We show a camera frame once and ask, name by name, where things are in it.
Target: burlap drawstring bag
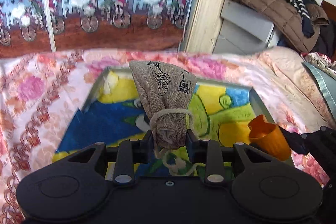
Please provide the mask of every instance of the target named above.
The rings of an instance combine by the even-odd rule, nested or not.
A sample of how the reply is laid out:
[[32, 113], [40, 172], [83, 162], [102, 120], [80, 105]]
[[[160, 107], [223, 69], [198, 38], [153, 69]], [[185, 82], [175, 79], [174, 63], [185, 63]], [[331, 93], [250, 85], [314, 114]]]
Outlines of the burlap drawstring bag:
[[150, 119], [154, 153], [164, 160], [171, 149], [184, 146], [186, 125], [193, 125], [187, 110], [196, 85], [196, 76], [175, 65], [155, 61], [130, 61], [135, 86], [143, 108]]

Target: bicycle wheel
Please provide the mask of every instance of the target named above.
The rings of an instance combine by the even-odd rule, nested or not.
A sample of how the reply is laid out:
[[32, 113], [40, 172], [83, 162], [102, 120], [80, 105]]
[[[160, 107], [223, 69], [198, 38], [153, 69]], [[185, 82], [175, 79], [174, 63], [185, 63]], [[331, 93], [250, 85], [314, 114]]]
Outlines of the bicycle wheel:
[[124, 11], [123, 15], [113, 14], [113, 24], [119, 29], [127, 28], [131, 24], [129, 12]]
[[51, 22], [54, 34], [60, 34], [64, 31], [64, 20], [55, 16], [55, 20]]
[[94, 32], [98, 29], [98, 19], [96, 18], [96, 16], [82, 17], [81, 25], [84, 31], [89, 32], [89, 33]]
[[9, 46], [11, 43], [11, 36], [9, 35], [9, 32], [6, 30], [3, 30], [3, 35], [0, 36], [0, 43], [4, 46]]
[[184, 26], [185, 26], [185, 20], [186, 20], [186, 16], [185, 15], [182, 15], [182, 16], [176, 15], [175, 16], [175, 25], [176, 25], [176, 27], [179, 28], [179, 29], [183, 29]]
[[161, 15], [150, 15], [147, 17], [147, 26], [151, 29], [158, 29], [162, 25]]
[[23, 38], [28, 42], [33, 41], [36, 37], [35, 29], [32, 26], [22, 27], [21, 33]]

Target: pillow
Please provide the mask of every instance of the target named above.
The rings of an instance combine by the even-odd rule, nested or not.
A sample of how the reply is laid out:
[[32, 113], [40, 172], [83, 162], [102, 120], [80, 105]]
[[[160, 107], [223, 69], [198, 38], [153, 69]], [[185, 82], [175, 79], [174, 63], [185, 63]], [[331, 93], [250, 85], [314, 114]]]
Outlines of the pillow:
[[336, 119], [336, 80], [308, 62], [303, 64], [313, 74], [332, 116]]

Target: bed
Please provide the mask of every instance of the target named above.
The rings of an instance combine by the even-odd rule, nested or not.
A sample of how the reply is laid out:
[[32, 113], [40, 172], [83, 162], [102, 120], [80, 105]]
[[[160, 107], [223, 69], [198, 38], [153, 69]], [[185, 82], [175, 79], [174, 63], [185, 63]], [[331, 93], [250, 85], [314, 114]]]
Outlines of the bed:
[[[128, 67], [130, 60], [172, 63], [199, 77], [252, 86], [274, 121], [290, 132], [321, 126], [336, 128], [335, 120], [301, 57], [275, 47], [253, 56], [129, 52], [96, 49], [25, 55], [3, 59], [0, 96], [1, 223], [20, 223], [16, 202], [18, 182], [51, 163], [76, 110], [106, 66]], [[311, 156], [292, 159], [321, 185], [329, 180]]]

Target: brown puffer jacket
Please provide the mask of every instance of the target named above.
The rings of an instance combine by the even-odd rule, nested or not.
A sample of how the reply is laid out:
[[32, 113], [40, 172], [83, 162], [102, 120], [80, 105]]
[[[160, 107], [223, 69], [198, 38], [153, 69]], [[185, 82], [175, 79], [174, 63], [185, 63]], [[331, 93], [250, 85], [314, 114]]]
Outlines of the brown puffer jacket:
[[245, 4], [268, 17], [300, 52], [310, 52], [320, 35], [320, 25], [328, 25], [325, 11], [316, 4], [306, 5], [315, 34], [306, 38], [302, 33], [302, 20], [297, 10], [285, 0], [232, 0]]

